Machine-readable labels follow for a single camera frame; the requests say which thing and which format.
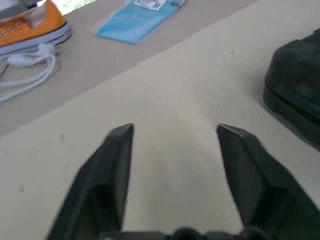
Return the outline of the white shoelace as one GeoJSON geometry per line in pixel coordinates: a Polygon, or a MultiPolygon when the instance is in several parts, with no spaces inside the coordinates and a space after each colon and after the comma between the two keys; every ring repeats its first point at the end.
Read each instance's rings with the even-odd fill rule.
{"type": "Polygon", "coordinates": [[[0,56],[0,90],[9,88],[17,89],[0,96],[0,103],[13,99],[44,83],[56,67],[56,54],[57,49],[55,45],[51,43],[40,43],[34,51],[10,53],[0,56]],[[46,63],[47,67],[38,75],[26,79],[1,82],[2,75],[8,67],[24,69],[35,67],[40,63],[46,63]]]}

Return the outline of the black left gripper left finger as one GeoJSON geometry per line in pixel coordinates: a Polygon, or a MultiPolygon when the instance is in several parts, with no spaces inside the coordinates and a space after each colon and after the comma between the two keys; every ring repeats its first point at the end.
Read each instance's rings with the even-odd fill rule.
{"type": "Polygon", "coordinates": [[[46,240],[103,240],[122,229],[135,126],[112,129],[70,185],[46,240]]]}

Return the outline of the black case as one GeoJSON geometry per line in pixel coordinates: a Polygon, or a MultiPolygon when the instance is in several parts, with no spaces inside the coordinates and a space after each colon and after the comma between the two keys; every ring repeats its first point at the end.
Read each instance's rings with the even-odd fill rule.
{"type": "Polygon", "coordinates": [[[264,78],[263,101],[320,151],[320,28],[274,52],[264,78]]]}

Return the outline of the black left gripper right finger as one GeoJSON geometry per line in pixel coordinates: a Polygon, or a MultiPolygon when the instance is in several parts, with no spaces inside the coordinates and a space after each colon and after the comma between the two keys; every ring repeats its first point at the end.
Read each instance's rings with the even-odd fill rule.
{"type": "Polygon", "coordinates": [[[320,210],[258,138],[222,123],[216,133],[243,224],[238,240],[320,240],[320,210]]]}

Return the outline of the orange canvas sneaker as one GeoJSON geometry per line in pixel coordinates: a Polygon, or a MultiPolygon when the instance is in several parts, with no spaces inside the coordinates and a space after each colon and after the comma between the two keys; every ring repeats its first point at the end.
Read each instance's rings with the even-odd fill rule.
{"type": "Polygon", "coordinates": [[[49,43],[59,45],[72,35],[71,25],[52,0],[15,16],[0,19],[0,56],[49,43]]]}

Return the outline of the blue cloth in clear bag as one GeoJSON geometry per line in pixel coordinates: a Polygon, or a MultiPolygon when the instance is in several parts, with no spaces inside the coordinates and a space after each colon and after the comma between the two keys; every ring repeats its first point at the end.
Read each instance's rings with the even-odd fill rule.
{"type": "Polygon", "coordinates": [[[90,31],[98,37],[140,44],[170,19],[187,0],[125,0],[90,31]]]}

